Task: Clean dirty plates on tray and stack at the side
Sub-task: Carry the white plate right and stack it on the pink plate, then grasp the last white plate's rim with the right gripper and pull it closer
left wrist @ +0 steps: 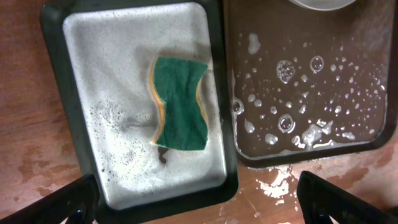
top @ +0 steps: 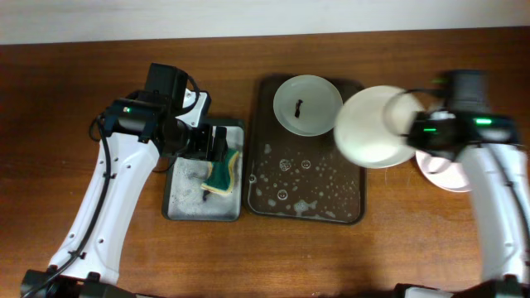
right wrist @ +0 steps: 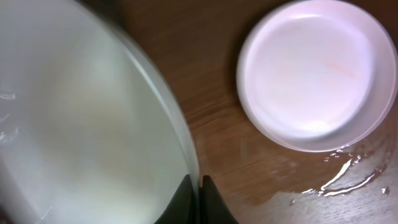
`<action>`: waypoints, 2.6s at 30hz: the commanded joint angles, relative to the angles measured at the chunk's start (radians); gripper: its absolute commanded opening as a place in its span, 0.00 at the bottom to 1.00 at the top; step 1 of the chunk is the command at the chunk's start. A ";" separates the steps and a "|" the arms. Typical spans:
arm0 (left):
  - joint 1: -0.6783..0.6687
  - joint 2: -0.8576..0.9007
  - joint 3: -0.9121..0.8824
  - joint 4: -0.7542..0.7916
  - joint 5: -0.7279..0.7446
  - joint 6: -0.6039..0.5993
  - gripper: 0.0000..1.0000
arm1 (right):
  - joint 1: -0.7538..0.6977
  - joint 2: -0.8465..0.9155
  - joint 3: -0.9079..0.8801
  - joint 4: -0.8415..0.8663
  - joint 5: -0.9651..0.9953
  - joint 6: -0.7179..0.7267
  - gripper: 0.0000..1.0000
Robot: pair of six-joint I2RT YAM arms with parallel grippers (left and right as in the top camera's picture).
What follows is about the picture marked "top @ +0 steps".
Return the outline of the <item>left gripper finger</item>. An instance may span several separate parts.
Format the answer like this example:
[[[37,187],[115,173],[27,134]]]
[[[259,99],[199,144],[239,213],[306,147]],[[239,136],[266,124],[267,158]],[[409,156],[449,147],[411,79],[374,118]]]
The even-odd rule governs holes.
[[[214,160],[214,129],[211,125],[201,125],[199,128],[198,152],[200,160]]]
[[[223,161],[226,157],[228,150],[226,137],[227,128],[216,126],[214,132],[213,161]]]

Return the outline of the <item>green and yellow sponge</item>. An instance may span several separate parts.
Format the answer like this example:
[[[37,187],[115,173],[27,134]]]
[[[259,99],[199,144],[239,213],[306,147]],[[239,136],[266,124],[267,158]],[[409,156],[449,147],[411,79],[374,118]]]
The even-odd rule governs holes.
[[[228,195],[234,187],[234,167],[239,158],[239,151],[229,148],[222,161],[208,163],[208,175],[201,188],[211,193]]]

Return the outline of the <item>white plate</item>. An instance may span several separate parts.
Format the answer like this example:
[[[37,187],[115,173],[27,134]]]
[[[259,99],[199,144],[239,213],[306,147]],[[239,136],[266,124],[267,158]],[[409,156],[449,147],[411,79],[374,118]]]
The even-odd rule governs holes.
[[[274,94],[272,108],[278,122],[303,137],[325,134],[335,126],[343,107],[339,90],[327,79],[304,74],[282,83]]]
[[[420,172],[435,186],[456,193],[470,192],[470,183],[460,163],[416,151]]]
[[[380,169],[402,164],[415,155],[406,135],[422,110],[417,98],[404,89],[388,85],[364,89],[340,110],[335,145],[357,166]]]

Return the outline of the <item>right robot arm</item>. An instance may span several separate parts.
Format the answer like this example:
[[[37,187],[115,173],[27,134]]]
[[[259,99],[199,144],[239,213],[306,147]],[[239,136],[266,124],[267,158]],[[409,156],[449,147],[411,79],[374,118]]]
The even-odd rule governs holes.
[[[455,297],[529,295],[527,156],[514,120],[492,113],[485,73],[448,70],[432,95],[442,105],[417,113],[406,143],[461,164],[479,232],[482,280]]]

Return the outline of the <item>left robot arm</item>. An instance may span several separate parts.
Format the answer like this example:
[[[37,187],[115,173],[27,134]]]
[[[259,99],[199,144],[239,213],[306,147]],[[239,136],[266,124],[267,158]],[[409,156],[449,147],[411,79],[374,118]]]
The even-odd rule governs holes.
[[[223,162],[226,131],[204,122],[208,93],[175,66],[151,64],[143,89],[114,100],[89,126],[99,155],[70,231],[43,272],[29,270],[23,297],[105,297],[116,291],[128,226],[162,157]]]

